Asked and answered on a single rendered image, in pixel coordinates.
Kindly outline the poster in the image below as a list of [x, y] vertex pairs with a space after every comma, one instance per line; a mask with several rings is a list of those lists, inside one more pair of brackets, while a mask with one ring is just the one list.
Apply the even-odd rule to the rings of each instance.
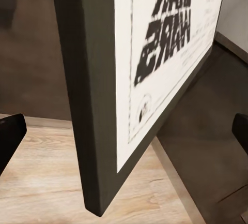
[[54, 0], [85, 208], [102, 217], [208, 56], [222, 0]]

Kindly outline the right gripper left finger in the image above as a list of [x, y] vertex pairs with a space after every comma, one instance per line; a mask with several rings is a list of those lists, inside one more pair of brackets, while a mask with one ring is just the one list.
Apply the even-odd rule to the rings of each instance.
[[26, 133], [22, 113], [0, 119], [0, 176]]

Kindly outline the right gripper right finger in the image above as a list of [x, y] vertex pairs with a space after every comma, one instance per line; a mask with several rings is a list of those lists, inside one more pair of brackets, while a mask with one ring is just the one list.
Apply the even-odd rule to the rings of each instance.
[[248, 115], [236, 113], [231, 131], [248, 155]]

